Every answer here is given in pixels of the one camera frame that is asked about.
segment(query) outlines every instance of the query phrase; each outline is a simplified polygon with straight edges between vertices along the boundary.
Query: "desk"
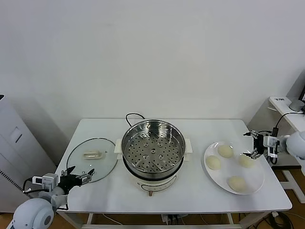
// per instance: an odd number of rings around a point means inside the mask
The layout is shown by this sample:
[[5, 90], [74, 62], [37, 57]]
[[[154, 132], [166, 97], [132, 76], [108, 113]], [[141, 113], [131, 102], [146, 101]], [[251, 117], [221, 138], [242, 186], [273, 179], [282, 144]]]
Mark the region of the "desk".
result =
[[[290, 103], [298, 98], [287, 98], [286, 96], [271, 96], [269, 101], [276, 108], [276, 110], [281, 114], [286, 114], [289, 112], [295, 112], [289, 108]], [[305, 115], [295, 115], [287, 114], [284, 116], [287, 122], [292, 126], [295, 131], [305, 130]]]
[[[276, 110], [281, 114], [286, 114], [289, 112], [294, 112], [289, 108], [290, 103], [293, 100], [296, 100], [298, 98], [287, 98], [286, 96], [271, 96], [269, 98], [269, 101], [271, 104], [276, 108]], [[287, 122], [292, 126], [292, 128], [295, 131], [305, 131], [305, 115], [303, 114], [287, 114], [284, 116], [284, 118], [287, 120]], [[300, 160], [299, 158], [296, 158], [296, 160], [302, 165], [302, 172], [305, 175], [305, 162]], [[297, 182], [291, 175], [291, 173], [288, 170], [282, 171], [284, 176], [287, 179], [287, 182], [281, 182], [284, 189], [292, 189], [295, 192], [295, 195], [299, 199], [301, 203], [305, 203], [305, 195], [298, 186]]]
[[[249, 214], [248, 217], [241, 220], [242, 227], [246, 228], [266, 215], [266, 212], [288, 210], [292, 207], [289, 198], [264, 157], [259, 158], [265, 174], [264, 185], [258, 192], [247, 196], [223, 190], [202, 169], [201, 155], [214, 141], [231, 141], [234, 144], [243, 144], [249, 150], [253, 148], [252, 138], [243, 136], [248, 131], [243, 121], [202, 119], [165, 119], [165, 121], [175, 125], [185, 138], [189, 138], [193, 148], [190, 160], [183, 163], [179, 176], [171, 187], [148, 197], [146, 192], [137, 189], [129, 182], [129, 174], [127, 174], [123, 162], [119, 160], [107, 177], [82, 187], [74, 187], [68, 196], [69, 210], [59, 210], [59, 214], [76, 228], [91, 228], [88, 225], [82, 225], [74, 213], [260, 212]], [[105, 137], [115, 142], [118, 138], [122, 138], [128, 128], [125, 119], [81, 120], [56, 173], [60, 175], [61, 170], [66, 169], [68, 156], [79, 143], [94, 137]], [[240, 228], [240, 225], [218, 226], [217, 228]]]

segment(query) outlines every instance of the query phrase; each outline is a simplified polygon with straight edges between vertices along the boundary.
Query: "perforated steamer tray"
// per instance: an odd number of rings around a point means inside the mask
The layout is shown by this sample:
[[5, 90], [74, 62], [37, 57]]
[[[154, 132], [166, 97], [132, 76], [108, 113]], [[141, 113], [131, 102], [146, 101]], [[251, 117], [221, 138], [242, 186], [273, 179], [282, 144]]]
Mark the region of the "perforated steamer tray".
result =
[[161, 120], [137, 123], [125, 133], [120, 147], [117, 144], [115, 153], [123, 154], [128, 170], [147, 180], [162, 180], [173, 175], [181, 167], [186, 151], [180, 131]]

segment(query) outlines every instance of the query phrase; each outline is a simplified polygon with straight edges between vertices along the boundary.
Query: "power cord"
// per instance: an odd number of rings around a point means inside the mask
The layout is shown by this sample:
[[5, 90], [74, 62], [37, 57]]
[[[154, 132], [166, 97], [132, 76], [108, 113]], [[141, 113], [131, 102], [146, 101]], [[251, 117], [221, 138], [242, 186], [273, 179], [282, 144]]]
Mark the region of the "power cord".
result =
[[127, 118], [127, 117], [130, 116], [130, 115], [138, 115], [138, 116], [140, 116], [142, 119], [145, 119], [144, 116], [141, 115], [141, 114], [138, 114], [138, 113], [128, 113], [128, 114], [125, 116], [125, 119], [126, 119], [127, 123], [130, 125], [130, 127], [131, 127], [132, 125], [130, 124], [130, 122], [128, 121], [128, 118]]
[[111, 221], [113, 221], [113, 222], [115, 222], [115, 223], [118, 223], [118, 224], [120, 224], [120, 225], [123, 225], [123, 224], [121, 224], [120, 222], [115, 221], [114, 219], [112, 219], [112, 218], [106, 216], [105, 214], [103, 214], [103, 216], [105, 216], [107, 219], [109, 219], [109, 220], [111, 220]]
[[33, 178], [30, 177], [30, 178], [26, 179], [26, 180], [23, 182], [22, 191], [25, 190], [25, 185], [26, 185], [26, 183], [27, 183], [28, 181], [32, 182], [32, 179], [33, 179]]
[[275, 127], [277, 128], [277, 125], [280, 123], [280, 121], [282, 120], [282, 118], [283, 118], [285, 115], [296, 115], [296, 114], [303, 115], [304, 113], [300, 113], [300, 112], [289, 112], [289, 113], [283, 114], [282, 117], [280, 117], [280, 119], [278, 120], [278, 122], [277, 122], [277, 124], [275, 125]]
[[32, 192], [40, 192], [40, 191], [45, 191], [45, 192], [48, 192], [49, 190], [48, 189], [36, 189], [36, 190], [30, 190], [30, 191], [23, 191], [24, 194], [29, 194], [29, 193], [32, 193]]
[[[290, 218], [285, 215], [284, 213], [282, 212], [276, 212], [278, 215], [277, 216], [273, 216], [273, 214], [269, 214], [267, 218], [263, 218], [263, 220], [261, 220], [257, 226], [253, 226], [255, 229], [258, 229], [259, 225], [262, 223], [262, 222], [266, 222], [271, 228], [273, 229], [295, 229], [293, 224], [292, 224], [292, 221], [290, 220]], [[279, 217], [282, 219], [282, 222], [283, 224], [281, 223], [277, 223], [275, 221], [275, 218], [276, 217]]]

